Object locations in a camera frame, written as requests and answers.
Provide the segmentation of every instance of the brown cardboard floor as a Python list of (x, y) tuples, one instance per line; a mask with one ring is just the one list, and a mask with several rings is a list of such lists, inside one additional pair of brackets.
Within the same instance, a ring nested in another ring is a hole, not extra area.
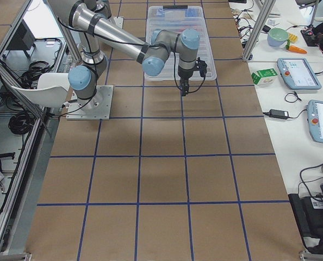
[(228, 3), (203, 7), (218, 79), (181, 98), (114, 50), (109, 121), (61, 120), (26, 251), (49, 260), (297, 261), (302, 244)]

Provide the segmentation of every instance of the green bowl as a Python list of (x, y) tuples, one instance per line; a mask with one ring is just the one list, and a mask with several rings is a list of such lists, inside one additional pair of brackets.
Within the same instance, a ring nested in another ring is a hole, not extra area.
[(268, 32), (268, 44), (270, 46), (280, 46), (288, 39), (288, 33), (284, 29), (273, 28)]

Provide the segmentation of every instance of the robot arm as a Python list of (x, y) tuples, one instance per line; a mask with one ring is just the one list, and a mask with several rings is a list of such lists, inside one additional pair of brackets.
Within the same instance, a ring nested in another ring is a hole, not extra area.
[(84, 51), (91, 53), (90, 59), (85, 63), (98, 63), (102, 58), (95, 38), (100, 38), (105, 44), (116, 48), (142, 64), (146, 74), (156, 76), (164, 68), (171, 51), (179, 53), (178, 75), (180, 76), (180, 86), (182, 95), (188, 93), (188, 79), (195, 70), (199, 70), (197, 63), (197, 51), (199, 48), (200, 36), (196, 30), (186, 29), (181, 34), (167, 30), (156, 30), (152, 35), (151, 45), (140, 40), (134, 35), (122, 30), (114, 25), (101, 14), (88, 9), (90, 0), (84, 2), (78, 0), (48, 0), (55, 15), (69, 26), (86, 31), (86, 41), (89, 46), (81, 42)]

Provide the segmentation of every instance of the metal profile post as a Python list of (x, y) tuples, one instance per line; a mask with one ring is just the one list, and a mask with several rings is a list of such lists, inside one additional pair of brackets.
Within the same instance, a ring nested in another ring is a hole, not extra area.
[(316, 2), (315, 2), (314, 10), (313, 10), (313, 16), (312, 16), (312, 19), (310, 21), (310, 24), (313, 24), (313, 22), (314, 22), (315, 15), (316, 15), (316, 11), (318, 9), (319, 2), (320, 2), (320, 0), (316, 0)]
[(250, 38), (247, 41), (247, 44), (245, 46), (244, 54), (243, 54), (244, 61), (249, 60), (252, 50), (253, 50), (254, 46), (256, 45), (259, 34), (261, 33), (261, 31), (265, 25), (266, 19), (268, 18), (274, 4), (275, 4), (275, 0), (266, 0), (264, 2), (262, 9), (260, 10), (258, 18), (256, 20), (256, 23), (254, 24), (254, 28), (253, 28), (253, 31), (250, 35)]

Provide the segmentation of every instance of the power adapter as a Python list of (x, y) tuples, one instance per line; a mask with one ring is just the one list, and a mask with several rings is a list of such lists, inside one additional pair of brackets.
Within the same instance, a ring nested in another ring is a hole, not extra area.
[(265, 33), (268, 33), (270, 31), (270, 27), (269, 26), (266, 26), (264, 25), (263, 28), (262, 28), (262, 31), (265, 32)]
[(282, 120), (287, 120), (289, 119), (288, 111), (285, 110), (274, 110), (271, 109), (267, 113), (263, 113), (264, 115), (271, 117), (271, 118), (277, 118), (277, 119), (282, 119)]

